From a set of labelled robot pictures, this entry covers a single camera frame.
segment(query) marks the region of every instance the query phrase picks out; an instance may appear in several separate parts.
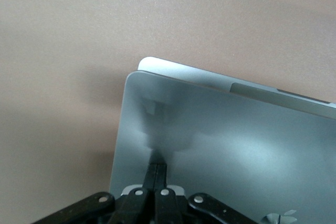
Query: apple logo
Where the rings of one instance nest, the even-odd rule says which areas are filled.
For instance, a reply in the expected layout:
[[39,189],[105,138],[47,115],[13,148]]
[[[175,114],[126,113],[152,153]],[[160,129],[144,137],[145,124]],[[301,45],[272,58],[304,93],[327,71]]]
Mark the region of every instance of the apple logo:
[[297,221],[297,218],[290,216],[294,214],[296,210],[289,210],[283,215],[280,214],[268,214],[262,218],[261,223],[263,224],[291,224]]

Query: screw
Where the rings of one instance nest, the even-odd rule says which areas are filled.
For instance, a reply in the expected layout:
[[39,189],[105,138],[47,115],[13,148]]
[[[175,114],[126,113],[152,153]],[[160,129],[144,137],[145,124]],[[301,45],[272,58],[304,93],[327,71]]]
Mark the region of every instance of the screw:
[[168,194],[169,194],[169,190],[168,189],[161,190],[161,195],[167,196]]
[[194,198],[194,201],[195,201],[196,203],[202,203],[202,202],[204,201],[204,199],[203,199],[201,196],[196,196],[196,197]]
[[143,194],[143,191],[142,190],[137,190],[135,191],[135,195],[142,195]]

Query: laptop lid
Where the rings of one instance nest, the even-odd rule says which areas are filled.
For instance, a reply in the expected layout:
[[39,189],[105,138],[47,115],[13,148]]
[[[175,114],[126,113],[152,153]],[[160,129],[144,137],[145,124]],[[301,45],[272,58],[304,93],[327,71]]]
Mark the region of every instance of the laptop lid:
[[111,193],[141,184],[153,152],[167,162],[169,184],[256,222],[268,214],[335,218],[333,118],[137,71],[125,84]]
[[222,89],[260,101],[336,119],[335,103],[306,97],[176,62],[155,57],[146,57],[140,61],[138,70]]

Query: beige wall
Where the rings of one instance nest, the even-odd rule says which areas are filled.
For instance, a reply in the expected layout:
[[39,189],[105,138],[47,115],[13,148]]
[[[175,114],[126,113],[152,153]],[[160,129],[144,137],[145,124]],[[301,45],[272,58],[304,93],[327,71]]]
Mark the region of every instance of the beige wall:
[[146,56],[336,102],[335,0],[0,0],[0,223],[108,190]]

